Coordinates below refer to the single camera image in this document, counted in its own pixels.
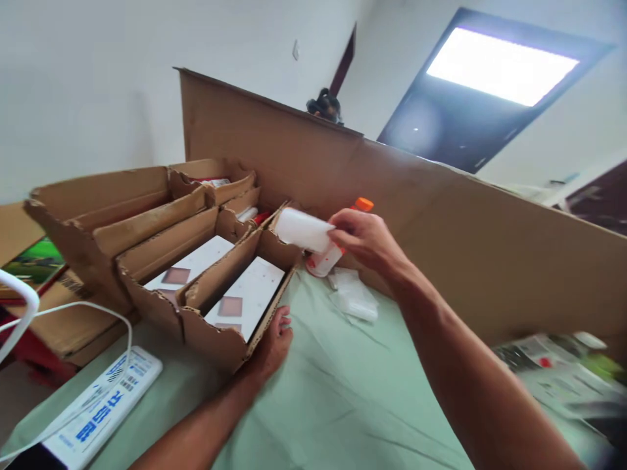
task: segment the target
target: white box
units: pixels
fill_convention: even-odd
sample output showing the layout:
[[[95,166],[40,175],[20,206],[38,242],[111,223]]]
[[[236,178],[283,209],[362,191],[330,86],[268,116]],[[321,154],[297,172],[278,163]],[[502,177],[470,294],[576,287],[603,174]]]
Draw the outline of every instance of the white box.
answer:
[[[216,328],[234,328],[248,342],[284,275],[275,265],[255,258],[205,315],[205,321]]]
[[[233,243],[216,235],[171,268],[144,284],[144,288],[159,290],[178,310],[175,298],[176,291],[226,255],[234,246]]]

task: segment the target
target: clear plastic wrap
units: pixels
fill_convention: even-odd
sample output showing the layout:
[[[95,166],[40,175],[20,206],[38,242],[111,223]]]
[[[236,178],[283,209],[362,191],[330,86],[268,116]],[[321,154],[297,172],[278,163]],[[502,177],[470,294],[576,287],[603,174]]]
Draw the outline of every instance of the clear plastic wrap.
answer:
[[[329,275],[329,283],[336,289],[329,298],[341,312],[369,322],[379,317],[379,302],[359,280],[357,271],[335,268]]]

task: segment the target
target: hand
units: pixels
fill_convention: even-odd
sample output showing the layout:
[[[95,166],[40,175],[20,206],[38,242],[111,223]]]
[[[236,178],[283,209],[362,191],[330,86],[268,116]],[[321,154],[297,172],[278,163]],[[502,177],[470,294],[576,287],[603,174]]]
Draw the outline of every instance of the hand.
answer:
[[[284,305],[276,311],[270,326],[248,361],[248,371],[258,376],[263,382],[281,368],[292,344],[294,332],[287,327],[292,323],[292,320],[287,317],[288,315],[288,305]]]
[[[385,274],[399,264],[410,263],[381,217],[342,209],[329,219],[335,230],[329,238],[357,258],[367,268]]]

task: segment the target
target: white cable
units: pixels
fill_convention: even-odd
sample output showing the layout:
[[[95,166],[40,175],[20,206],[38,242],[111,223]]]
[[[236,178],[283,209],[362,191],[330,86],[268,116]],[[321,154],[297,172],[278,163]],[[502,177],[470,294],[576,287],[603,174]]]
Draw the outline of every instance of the white cable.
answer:
[[[37,310],[39,310],[39,296],[27,283],[20,281],[14,275],[2,270],[0,270],[0,284],[4,284],[5,286],[15,290],[19,295],[24,297],[24,300],[26,300],[26,313],[20,320],[18,320],[18,322],[16,322],[19,323],[19,325],[15,328],[15,330],[13,330],[11,336],[8,337],[5,344],[0,348],[0,364],[2,364],[2,361],[7,358],[8,354],[26,331],[26,328],[28,328],[31,321],[33,321],[33,318],[35,318],[35,314],[37,313]]]
[[[11,336],[9,337],[9,339],[7,340],[7,342],[5,343],[5,345],[2,347],[2,349],[0,349],[0,358],[2,358],[2,360],[4,360],[4,358],[6,357],[6,355],[11,351],[11,349],[13,348],[13,346],[15,346],[15,344],[18,342],[19,338],[22,336],[22,334],[24,334],[24,332],[26,331],[26,328],[28,328],[28,325],[30,324],[30,322],[33,320],[34,317],[40,317],[41,315],[45,315],[47,313],[52,313],[54,311],[57,310],[62,310],[68,307],[73,307],[73,306],[78,306],[78,305],[83,305],[83,306],[88,306],[88,307],[93,307],[96,308],[98,310],[102,310],[105,311],[107,313],[109,313],[110,315],[113,315],[114,317],[119,318],[120,320],[122,320],[125,324],[126,327],[129,330],[129,337],[127,340],[127,346],[126,346],[126,361],[124,361],[124,369],[122,371],[122,373],[120,374],[120,376],[118,377],[118,380],[115,382],[111,382],[109,387],[106,389],[106,391],[93,396],[90,400],[88,400],[81,409],[75,411],[74,413],[72,413],[70,416],[68,416],[67,419],[65,419],[60,425],[56,426],[53,430],[46,432],[46,433],[42,433],[40,434],[33,442],[31,442],[30,444],[22,447],[21,449],[16,450],[15,452],[11,452],[10,454],[7,454],[3,457],[0,458],[0,463],[6,462],[7,460],[11,460],[14,457],[17,457],[18,455],[20,455],[22,452],[30,449],[31,447],[39,444],[40,442],[45,441],[47,438],[53,436],[54,434],[56,434],[57,432],[59,432],[60,430],[62,430],[65,426],[67,426],[70,422],[72,422],[74,419],[76,419],[78,416],[80,416],[84,411],[86,411],[87,409],[89,409],[94,402],[99,401],[101,399],[103,399],[111,390],[113,390],[115,387],[117,387],[117,385],[120,383],[120,381],[126,377],[126,373],[128,372],[129,369],[129,363],[131,362],[131,346],[133,345],[133,326],[131,325],[131,322],[129,322],[129,319],[124,317],[123,315],[120,315],[119,313],[114,312],[111,309],[108,309],[106,307],[103,307],[101,305],[98,304],[93,304],[91,302],[72,302],[71,304],[66,304],[66,305],[61,305],[59,307],[55,307],[55,308],[51,308],[48,310],[44,310],[41,311],[39,313],[35,313],[37,312],[37,309],[39,308],[39,297],[37,296],[37,293],[31,289],[31,287],[29,287],[28,285],[26,285],[24,282],[20,281],[17,277],[14,277],[13,275],[10,275],[9,273],[6,273],[2,270],[0,270],[0,283],[5,284],[6,286],[12,288],[13,290],[15,290],[16,292],[18,292],[19,294],[21,294],[22,296],[24,296],[24,298],[27,301],[27,311],[26,314],[24,315],[24,317],[22,317],[21,319],[6,323],[4,325],[2,325],[2,327],[0,327],[0,333],[8,330],[9,328],[16,326],[16,331],[13,331],[13,333],[11,333]],[[30,292],[28,292],[28,289],[30,289],[32,291],[32,293],[34,294],[35,297],[32,297]],[[13,341],[13,344],[10,345],[9,348],[5,348],[7,346],[7,344],[9,344],[9,341],[12,340],[13,337],[16,337],[16,339]],[[2,356],[2,354],[5,352],[5,349],[8,349],[7,353],[5,356]]]

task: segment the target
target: table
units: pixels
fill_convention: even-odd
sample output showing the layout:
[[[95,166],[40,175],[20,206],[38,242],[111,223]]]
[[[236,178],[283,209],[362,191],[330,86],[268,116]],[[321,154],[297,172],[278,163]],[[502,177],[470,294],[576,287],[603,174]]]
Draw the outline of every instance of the table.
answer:
[[[326,281],[303,270],[289,290],[292,349],[239,423],[215,469],[472,468],[392,300],[373,292],[379,319],[367,324],[337,311]],[[134,343],[160,358],[163,372],[92,461],[92,470],[127,468],[225,380],[206,360],[147,322],[135,328]],[[122,338],[33,410],[3,453],[34,438],[124,347]],[[590,429],[551,417],[589,465],[608,449]]]

